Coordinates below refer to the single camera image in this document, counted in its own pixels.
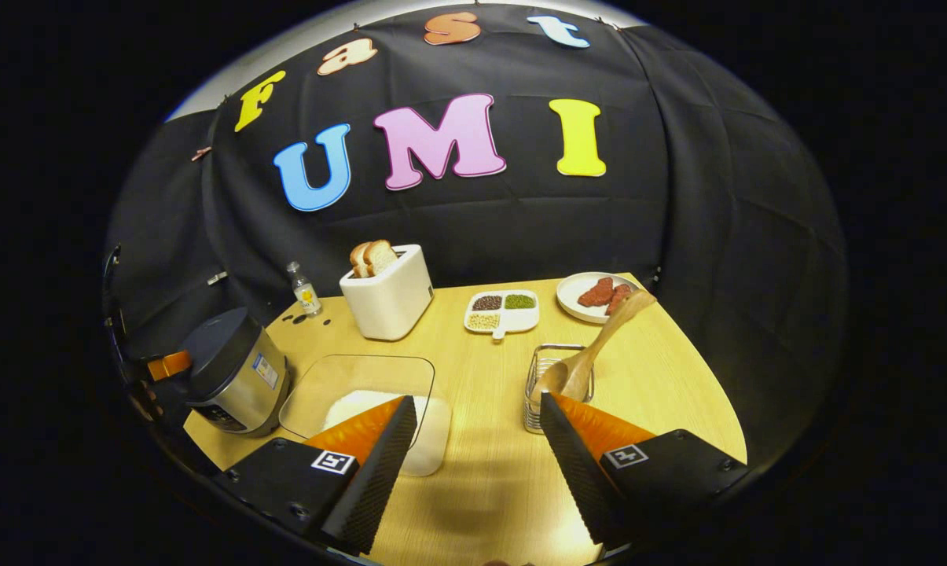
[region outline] wooden table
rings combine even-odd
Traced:
[[[634,281],[630,274],[622,274]],[[598,325],[580,322],[556,302],[558,279],[436,289],[411,333],[394,343],[358,332],[343,297],[323,298],[322,315],[293,325],[297,303],[267,327],[288,357],[293,380],[326,355],[412,355],[435,367],[452,409],[444,460],[426,477],[400,476],[370,560],[395,565],[580,565],[598,557],[546,438],[523,427],[523,393],[539,344],[589,344]],[[539,297],[539,323],[502,341],[463,327],[470,297],[481,291],[527,289]],[[685,428],[746,461],[739,420],[707,364],[659,305],[642,311],[609,341],[595,363],[596,408],[655,434]],[[186,431],[227,469],[275,436],[219,431],[190,414]]]

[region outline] letter m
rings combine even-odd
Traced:
[[[453,147],[458,147],[459,153],[452,168],[455,175],[479,177],[504,171],[505,159],[494,148],[487,117],[492,104],[494,97],[490,94],[455,97],[437,130],[413,108],[396,108],[377,117],[376,127],[386,132],[390,150],[387,189],[411,189],[420,184],[424,176],[413,168],[411,153],[436,179],[445,176]]]

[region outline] toaster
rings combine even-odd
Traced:
[[[393,246],[397,261],[373,277],[340,278],[340,291],[362,336],[400,340],[417,324],[435,296],[424,252],[418,244]]]

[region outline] white plate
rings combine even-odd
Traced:
[[[578,297],[585,294],[585,291],[595,287],[596,283],[603,277],[612,277],[613,287],[627,284],[630,286],[631,291],[640,289],[637,283],[620,277],[619,275],[603,273],[601,271],[589,271],[567,276],[560,281],[560,283],[556,284],[556,301],[560,303],[564,311],[567,311],[567,314],[574,316],[574,318],[584,320],[584,322],[595,322],[596,325],[603,325],[609,320],[609,316],[606,316],[607,305],[582,306],[578,304]]]
[[[473,303],[480,297],[495,295],[501,297],[501,307],[491,311],[474,311]],[[533,308],[505,308],[505,297],[508,295],[526,295],[533,298]],[[470,327],[471,314],[497,314],[499,316],[498,325],[495,329],[473,329]],[[535,296],[533,291],[524,289],[513,289],[505,291],[484,291],[470,297],[470,302],[466,304],[466,312],[463,313],[463,326],[471,333],[491,333],[495,340],[501,340],[505,333],[521,333],[523,330],[533,329],[539,323],[539,297]]]

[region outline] orange letter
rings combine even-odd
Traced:
[[[345,68],[349,64],[359,64],[359,62],[368,61],[376,53],[379,53],[379,50],[372,47],[372,39],[368,39],[368,37],[365,37],[365,39],[355,39],[353,42],[344,43],[343,46],[337,47],[336,50],[327,53],[326,57],[323,57],[323,61],[326,62],[319,65],[319,69],[316,69],[316,74],[332,75],[334,72],[340,71],[341,68]]]
[[[476,15],[469,12],[435,16],[424,24],[424,28],[428,30],[424,40],[433,46],[469,42],[480,35],[480,26],[473,22],[476,22]]]

